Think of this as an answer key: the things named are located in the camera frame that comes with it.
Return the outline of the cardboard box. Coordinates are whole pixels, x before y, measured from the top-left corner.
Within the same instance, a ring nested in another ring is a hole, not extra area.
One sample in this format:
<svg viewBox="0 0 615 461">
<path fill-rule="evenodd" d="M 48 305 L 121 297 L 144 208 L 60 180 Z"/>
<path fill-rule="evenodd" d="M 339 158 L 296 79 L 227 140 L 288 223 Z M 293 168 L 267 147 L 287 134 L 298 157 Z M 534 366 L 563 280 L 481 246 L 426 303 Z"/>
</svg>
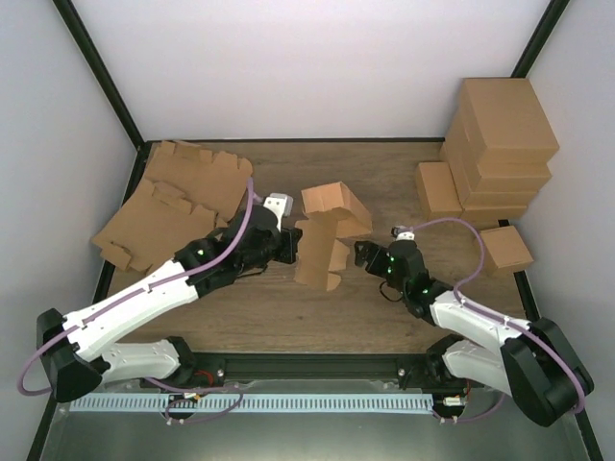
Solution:
<svg viewBox="0 0 615 461">
<path fill-rule="evenodd" d="M 350 248 L 343 241 L 369 235 L 372 216 L 344 182 L 304 189 L 302 199 L 305 218 L 295 224 L 303 232 L 295 280 L 330 292 L 340 284 L 340 273 L 347 267 Z"/>
</svg>

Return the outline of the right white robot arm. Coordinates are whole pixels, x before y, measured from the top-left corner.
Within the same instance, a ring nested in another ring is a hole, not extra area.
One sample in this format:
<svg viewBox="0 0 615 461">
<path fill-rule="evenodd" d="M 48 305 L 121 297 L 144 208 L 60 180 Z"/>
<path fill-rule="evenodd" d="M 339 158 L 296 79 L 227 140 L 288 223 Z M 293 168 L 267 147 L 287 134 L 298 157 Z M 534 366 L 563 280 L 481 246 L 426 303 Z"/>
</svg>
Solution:
<svg viewBox="0 0 615 461">
<path fill-rule="evenodd" d="M 412 316 L 451 331 L 428 350 L 433 384 L 481 383 L 511 397 L 541 426 L 580 410 L 593 392 L 592 377 L 555 322 L 509 318 L 457 294 L 429 274 L 414 241 L 358 241 L 355 264 L 395 290 Z"/>
</svg>

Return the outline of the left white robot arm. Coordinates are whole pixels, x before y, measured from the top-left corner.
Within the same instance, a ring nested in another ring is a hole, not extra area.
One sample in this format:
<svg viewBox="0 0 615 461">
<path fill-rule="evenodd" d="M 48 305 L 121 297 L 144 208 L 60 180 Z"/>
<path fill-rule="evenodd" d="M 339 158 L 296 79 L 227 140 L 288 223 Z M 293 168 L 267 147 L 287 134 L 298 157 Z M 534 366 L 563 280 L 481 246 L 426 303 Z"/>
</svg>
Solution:
<svg viewBox="0 0 615 461">
<path fill-rule="evenodd" d="M 37 345 L 54 399 L 70 402 L 103 383 L 136 378 L 188 386 L 197 366 L 183 338 L 148 344 L 124 344 L 122 338 L 163 313 L 264 271 L 272 261 L 294 263 L 303 232 L 283 227 L 282 216 L 253 206 L 115 295 L 68 314 L 40 314 Z"/>
</svg>

